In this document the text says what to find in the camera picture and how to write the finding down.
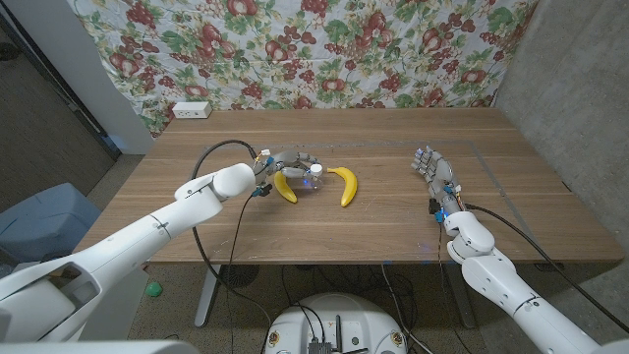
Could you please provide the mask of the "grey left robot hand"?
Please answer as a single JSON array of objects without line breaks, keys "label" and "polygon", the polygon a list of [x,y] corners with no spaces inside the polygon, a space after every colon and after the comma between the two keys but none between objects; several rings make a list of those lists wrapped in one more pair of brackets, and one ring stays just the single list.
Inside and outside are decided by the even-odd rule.
[{"label": "grey left robot hand", "polygon": [[256,183],[280,172],[286,178],[316,181],[323,173],[321,162],[306,152],[286,150],[276,154],[263,154],[253,166]]}]

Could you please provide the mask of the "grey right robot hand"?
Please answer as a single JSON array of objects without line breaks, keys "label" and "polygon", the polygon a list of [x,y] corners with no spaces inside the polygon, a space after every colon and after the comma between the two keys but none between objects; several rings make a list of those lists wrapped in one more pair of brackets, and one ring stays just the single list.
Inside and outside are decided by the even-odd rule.
[{"label": "grey right robot hand", "polygon": [[461,185],[451,163],[438,151],[425,147],[415,152],[411,167],[428,183],[429,195],[447,214],[465,211]]}]

